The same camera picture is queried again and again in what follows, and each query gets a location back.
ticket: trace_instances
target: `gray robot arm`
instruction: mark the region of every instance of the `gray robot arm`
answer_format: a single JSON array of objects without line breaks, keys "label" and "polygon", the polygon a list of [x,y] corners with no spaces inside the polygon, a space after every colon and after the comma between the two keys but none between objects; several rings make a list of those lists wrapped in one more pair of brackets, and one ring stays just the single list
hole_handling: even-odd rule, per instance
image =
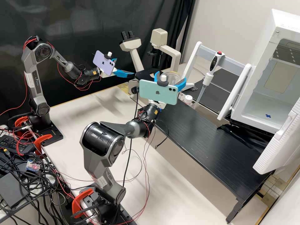
[{"label": "gray robot arm", "polygon": [[34,39],[34,41],[24,46],[21,58],[25,67],[25,77],[30,91],[29,104],[38,116],[43,117],[43,123],[49,125],[50,107],[43,95],[37,65],[46,59],[53,58],[63,67],[65,73],[71,79],[76,80],[79,85],[84,85],[90,80],[99,78],[101,72],[98,69],[93,69],[82,73],[72,62],[65,60],[50,43],[41,40],[38,36],[31,37],[31,39]]},{"label": "gray robot arm", "polygon": [[140,111],[142,113],[137,118],[126,124],[90,123],[80,139],[84,167],[95,181],[95,191],[113,204],[122,201],[126,189],[116,183],[109,167],[121,152],[126,137],[149,137],[160,109],[154,104],[148,104]]}]

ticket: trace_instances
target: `black curtain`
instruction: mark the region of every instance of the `black curtain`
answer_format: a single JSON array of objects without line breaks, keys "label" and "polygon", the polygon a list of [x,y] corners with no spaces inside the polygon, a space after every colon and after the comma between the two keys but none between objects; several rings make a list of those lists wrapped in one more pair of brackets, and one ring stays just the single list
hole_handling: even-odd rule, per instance
[{"label": "black curtain", "polygon": [[[134,71],[128,52],[119,47],[121,31],[132,30],[141,38],[138,49],[144,67],[151,66],[147,51],[155,28],[168,31],[168,45],[175,47],[176,39],[192,0],[6,0],[1,2],[0,36],[0,113],[18,106],[25,97],[22,46],[29,36],[38,35],[49,41],[67,60],[94,67],[93,53],[112,52],[118,58],[116,68]],[[163,57],[160,69],[167,68],[170,59]],[[57,105],[108,87],[126,82],[116,76],[92,84],[81,92],[63,80],[54,60],[38,65],[44,96],[50,106]],[[29,111],[24,105],[0,116],[0,123],[16,114]]]}]

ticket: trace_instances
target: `white tabletop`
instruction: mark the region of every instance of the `white tabletop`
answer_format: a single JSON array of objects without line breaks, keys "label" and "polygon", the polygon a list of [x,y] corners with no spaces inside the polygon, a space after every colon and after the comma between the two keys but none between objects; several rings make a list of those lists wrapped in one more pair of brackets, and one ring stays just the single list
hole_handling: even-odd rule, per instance
[{"label": "white tabletop", "polygon": [[[62,132],[64,138],[43,149],[61,173],[76,179],[91,181],[91,177],[84,169],[83,150],[79,144],[82,131],[93,121],[126,123],[133,118],[134,109],[135,102],[118,87],[52,107],[51,120]],[[137,151],[141,158],[145,141],[143,138],[136,138],[132,141],[132,149]],[[127,158],[128,152],[120,154],[111,167],[116,180],[123,179]],[[146,160],[150,197],[143,214],[136,221],[137,224],[147,225],[154,222],[164,225],[226,224],[225,216],[151,146]],[[126,178],[130,179],[135,176],[140,166],[138,157],[132,152]],[[197,171],[191,171],[191,173],[197,175]],[[62,177],[71,184],[71,188],[92,183],[74,180],[64,174]],[[125,187],[127,192],[121,204],[130,215],[134,215],[145,204],[144,168],[135,180],[125,183]],[[79,190],[73,191],[73,194],[78,195]]]}]

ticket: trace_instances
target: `table leg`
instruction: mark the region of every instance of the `table leg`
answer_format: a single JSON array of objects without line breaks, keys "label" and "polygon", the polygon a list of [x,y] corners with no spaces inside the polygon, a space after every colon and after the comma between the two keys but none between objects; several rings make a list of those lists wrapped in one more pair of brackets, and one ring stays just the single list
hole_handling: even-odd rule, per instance
[{"label": "table leg", "polygon": [[237,202],[235,206],[233,207],[233,210],[229,213],[229,215],[226,218],[226,222],[230,223],[233,218],[237,215],[237,213],[243,208],[243,204],[240,202]]}]

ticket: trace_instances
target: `sticker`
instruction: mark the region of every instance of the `sticker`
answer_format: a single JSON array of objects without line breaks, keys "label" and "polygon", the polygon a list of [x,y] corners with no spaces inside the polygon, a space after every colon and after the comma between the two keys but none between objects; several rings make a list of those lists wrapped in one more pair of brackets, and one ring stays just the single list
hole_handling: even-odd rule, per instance
[{"label": "sticker", "polygon": [[25,71],[24,71],[24,74],[25,74],[25,77],[26,77],[28,87],[34,88],[34,81],[33,81],[33,78],[32,78],[32,74],[31,73],[26,73]]},{"label": "sticker", "polygon": [[105,180],[105,178],[103,176],[101,176],[99,179],[98,179],[98,184],[100,185],[100,187],[104,187],[105,185],[107,185],[107,182]]},{"label": "sticker", "polygon": [[40,85],[40,78],[38,77],[38,72],[36,70],[32,72],[32,78],[34,80],[35,90],[37,94],[40,94],[42,89]]}]

